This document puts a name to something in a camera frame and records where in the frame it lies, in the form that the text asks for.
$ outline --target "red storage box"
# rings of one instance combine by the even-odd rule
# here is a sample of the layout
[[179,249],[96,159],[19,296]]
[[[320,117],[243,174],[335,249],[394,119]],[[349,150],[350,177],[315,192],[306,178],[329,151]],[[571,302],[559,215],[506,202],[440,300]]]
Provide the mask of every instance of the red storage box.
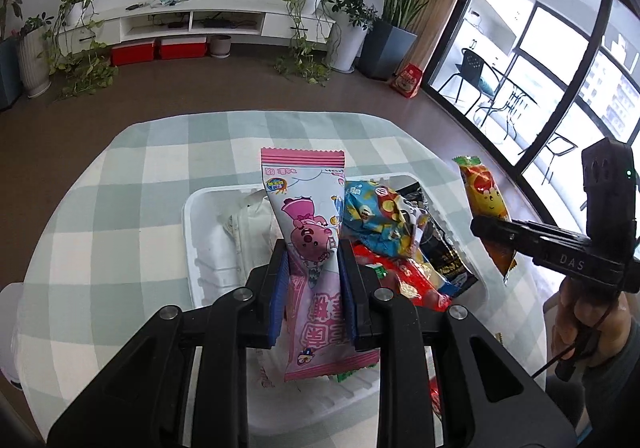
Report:
[[201,58],[206,53],[206,36],[162,38],[160,41],[160,57],[163,60],[171,60],[174,58]]
[[111,48],[111,64],[127,65],[130,63],[151,62],[154,59],[155,49],[155,38],[114,45]]

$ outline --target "green and white tablecloth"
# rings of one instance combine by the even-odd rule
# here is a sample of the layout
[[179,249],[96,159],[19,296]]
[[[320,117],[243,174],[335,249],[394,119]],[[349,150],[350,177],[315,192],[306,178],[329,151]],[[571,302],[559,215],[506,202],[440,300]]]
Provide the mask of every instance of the green and white tablecloth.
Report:
[[[43,436],[126,341],[166,304],[192,308],[182,206],[203,187],[256,184],[262,147],[344,150],[347,176],[410,173],[426,186],[470,258],[492,266],[471,235],[460,177],[397,128],[373,116],[219,112],[130,126],[66,194],[31,259],[18,311],[16,362]],[[529,274],[507,287],[482,273],[489,301],[477,313],[532,373],[545,361],[542,304]],[[375,446],[378,396],[256,446]]]

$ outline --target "blue-gray planter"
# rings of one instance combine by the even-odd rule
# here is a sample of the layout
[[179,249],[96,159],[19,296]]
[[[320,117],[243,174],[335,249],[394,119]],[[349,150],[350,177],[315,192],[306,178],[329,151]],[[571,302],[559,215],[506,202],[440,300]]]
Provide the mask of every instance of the blue-gray planter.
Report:
[[22,94],[15,38],[0,42],[0,110],[10,107]]
[[376,20],[364,39],[357,69],[369,78],[388,80],[415,39],[413,33]]

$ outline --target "dark wooden floor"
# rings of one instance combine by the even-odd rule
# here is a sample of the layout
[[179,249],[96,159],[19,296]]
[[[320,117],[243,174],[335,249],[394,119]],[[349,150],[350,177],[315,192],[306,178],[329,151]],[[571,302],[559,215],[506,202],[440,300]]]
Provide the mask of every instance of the dark wooden floor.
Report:
[[[421,93],[406,100],[359,73],[334,73],[323,88],[279,76],[282,48],[235,45],[227,60],[156,61],[124,66],[112,87],[55,101],[56,90],[21,98],[0,113],[0,288],[21,282],[50,215],[92,160],[133,123],[222,110],[345,111],[393,121],[457,170],[451,158],[480,155],[494,172],[511,216],[535,219],[517,188],[451,117]],[[0,391],[30,418],[24,396],[0,377]]]

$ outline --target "tv cabinet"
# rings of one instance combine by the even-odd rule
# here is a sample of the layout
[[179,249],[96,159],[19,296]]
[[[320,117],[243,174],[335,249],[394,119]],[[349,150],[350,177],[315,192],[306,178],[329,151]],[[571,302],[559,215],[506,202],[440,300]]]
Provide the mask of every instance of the tv cabinet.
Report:
[[[206,27],[206,21],[212,19],[228,20],[233,27]],[[146,6],[132,11],[109,9],[96,12],[93,20],[104,21],[93,31],[96,40],[107,45],[173,35],[249,35],[285,39],[282,43],[293,36],[293,22],[284,2],[188,0],[175,6]],[[333,24],[334,20],[322,9],[302,17],[306,38],[313,42],[324,43]],[[88,49],[91,40],[92,32],[82,25],[66,28],[58,35],[63,54]]]

